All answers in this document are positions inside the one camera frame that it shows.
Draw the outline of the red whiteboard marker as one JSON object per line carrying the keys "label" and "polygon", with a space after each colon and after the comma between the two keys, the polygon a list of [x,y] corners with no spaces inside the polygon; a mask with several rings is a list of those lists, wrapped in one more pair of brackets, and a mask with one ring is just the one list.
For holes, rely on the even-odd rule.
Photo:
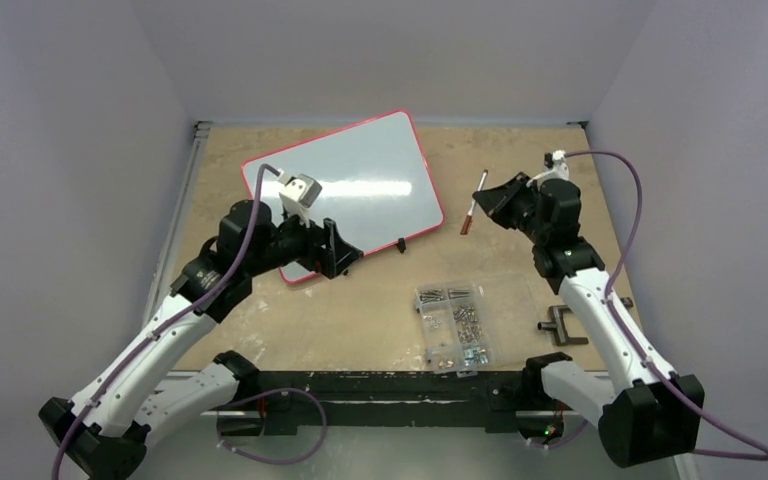
{"label": "red whiteboard marker", "polygon": [[[486,183],[488,174],[489,174],[489,170],[488,169],[483,169],[482,170],[481,176],[479,178],[479,181],[478,181],[478,184],[477,184],[477,186],[475,188],[475,191],[481,191],[484,188],[484,185]],[[459,234],[461,236],[466,236],[466,235],[469,234],[471,226],[472,226],[472,223],[473,223],[474,211],[476,209],[476,206],[477,206],[477,201],[473,197],[471,197],[470,206],[469,206],[469,208],[467,210],[467,213],[465,215],[464,221],[462,223],[462,226],[461,226],[461,229],[460,229],[460,232],[459,232]]]}

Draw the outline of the pink framed whiteboard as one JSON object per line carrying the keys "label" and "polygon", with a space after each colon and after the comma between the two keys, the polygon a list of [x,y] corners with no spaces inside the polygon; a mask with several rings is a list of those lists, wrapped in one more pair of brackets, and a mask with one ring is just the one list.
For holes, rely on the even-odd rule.
{"label": "pink framed whiteboard", "polygon": [[254,189],[259,167],[306,174],[322,187],[313,221],[335,221],[366,255],[431,232],[445,221],[440,195],[410,114],[396,110],[261,154],[241,175]]}

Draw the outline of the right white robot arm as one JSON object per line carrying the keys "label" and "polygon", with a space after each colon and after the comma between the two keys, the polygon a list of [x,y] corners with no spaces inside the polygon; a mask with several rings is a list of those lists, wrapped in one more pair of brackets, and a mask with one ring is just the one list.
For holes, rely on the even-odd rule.
{"label": "right white robot arm", "polygon": [[692,452],[703,386],[676,372],[613,292],[604,262],[579,233],[580,189],[519,173],[472,198],[495,224],[532,242],[538,274],[582,323],[609,374],[600,381],[560,354],[533,357],[521,381],[524,399],[536,407],[557,400],[578,412],[618,467]]}

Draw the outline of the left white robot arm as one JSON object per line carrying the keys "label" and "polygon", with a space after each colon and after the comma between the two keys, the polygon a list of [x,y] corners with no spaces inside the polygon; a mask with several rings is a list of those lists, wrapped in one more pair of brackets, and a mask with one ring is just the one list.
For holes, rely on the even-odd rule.
{"label": "left white robot arm", "polygon": [[322,224],[283,213],[274,224],[268,205],[233,204],[216,236],[188,262],[153,318],[116,359],[71,398],[50,398],[39,418],[58,446],[51,476],[71,459],[91,479],[126,479],[150,448],[179,425],[214,407],[244,409],[264,397],[260,371],[242,355],[218,354],[189,380],[156,388],[195,343],[253,291],[255,277],[289,263],[333,279],[363,257]]}

